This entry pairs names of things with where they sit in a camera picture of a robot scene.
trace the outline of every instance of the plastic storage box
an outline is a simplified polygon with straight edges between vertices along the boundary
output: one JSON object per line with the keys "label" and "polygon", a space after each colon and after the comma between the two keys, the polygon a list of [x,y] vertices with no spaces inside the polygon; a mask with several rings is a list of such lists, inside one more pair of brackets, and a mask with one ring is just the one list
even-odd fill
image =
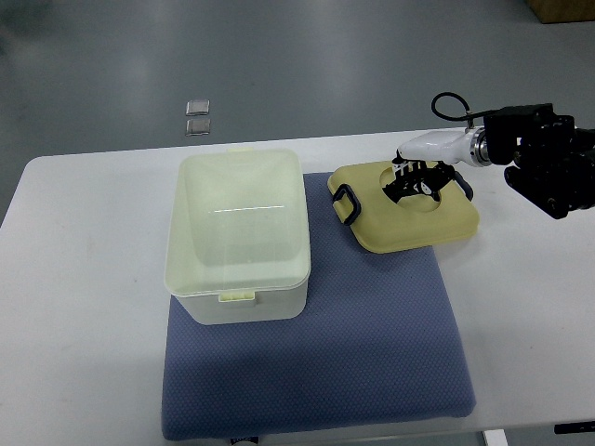
{"label": "plastic storage box", "polygon": [[304,180],[292,151],[182,162],[165,286],[196,321],[293,318],[306,305],[310,268]]}

